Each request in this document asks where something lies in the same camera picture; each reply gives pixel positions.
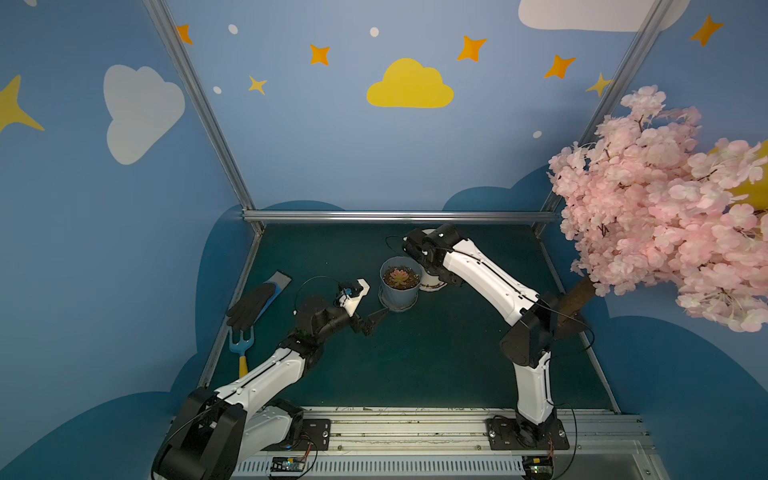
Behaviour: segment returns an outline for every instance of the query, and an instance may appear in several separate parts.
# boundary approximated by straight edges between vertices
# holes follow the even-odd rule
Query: yellow handle
[[[240,357],[240,378],[248,375],[248,364],[245,361],[245,355]]]

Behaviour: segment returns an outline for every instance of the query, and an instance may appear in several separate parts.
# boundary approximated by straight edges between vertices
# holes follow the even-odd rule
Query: mounting plate
[[[331,436],[331,421],[330,419],[304,419],[302,424],[302,432],[305,432],[312,440],[312,450],[320,450],[325,452],[328,450],[328,441]],[[293,446],[291,452],[306,452],[309,442],[305,439],[300,439],[295,446]],[[280,448],[278,444],[269,445],[264,449],[266,452],[286,452],[286,449]]]
[[[519,442],[516,427],[515,419],[508,419],[500,415],[486,419],[485,431],[488,434],[488,441],[491,443],[491,450],[549,450],[549,439],[552,439],[555,450],[568,450],[571,447],[563,429],[563,422],[559,419],[552,422],[549,435],[545,435],[535,449]]]

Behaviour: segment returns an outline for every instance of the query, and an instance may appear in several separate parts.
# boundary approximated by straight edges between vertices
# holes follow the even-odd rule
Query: orange star
[[[190,26],[189,25],[182,25],[180,27],[176,27],[176,29],[179,31],[179,36],[181,37],[181,41],[184,41],[190,45],[194,45],[192,43],[192,39],[190,38]]]
[[[712,15],[707,15],[707,20],[704,21],[704,25],[702,25],[701,28],[699,28],[699,31],[697,31],[690,39],[700,41],[701,46],[703,47],[710,40],[712,34],[723,25],[725,24],[712,22]]]
[[[464,60],[465,58],[470,58],[474,61],[479,60],[480,47],[486,40],[488,39],[472,40],[470,37],[464,35],[464,50],[462,50],[462,53],[456,58],[456,61]]]
[[[565,71],[568,69],[568,66],[574,62],[574,60],[576,60],[576,58],[569,58],[568,60],[563,60],[562,58],[555,55],[554,62],[552,63],[552,68],[549,69],[549,71],[544,76],[544,78],[551,77],[553,75],[555,77],[565,78]]]
[[[312,47],[312,61],[310,62],[310,65],[314,65],[315,63],[324,63],[325,65],[328,65],[328,50],[330,50],[331,47],[317,48],[315,45],[310,45],[310,47]]]

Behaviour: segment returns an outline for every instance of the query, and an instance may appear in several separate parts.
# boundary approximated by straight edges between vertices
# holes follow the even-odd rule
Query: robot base
[[[485,430],[491,450],[568,450],[571,444],[565,435],[563,423],[554,411],[541,425],[533,425],[528,420],[508,419],[497,415],[485,420]]]

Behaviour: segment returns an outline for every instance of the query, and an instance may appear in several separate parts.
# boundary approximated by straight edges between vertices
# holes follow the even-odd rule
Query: black gardening glove
[[[274,283],[262,283],[246,293],[227,311],[227,316],[230,317],[227,320],[227,325],[231,326],[232,330],[243,332],[250,329],[266,305],[267,300],[274,294]]]

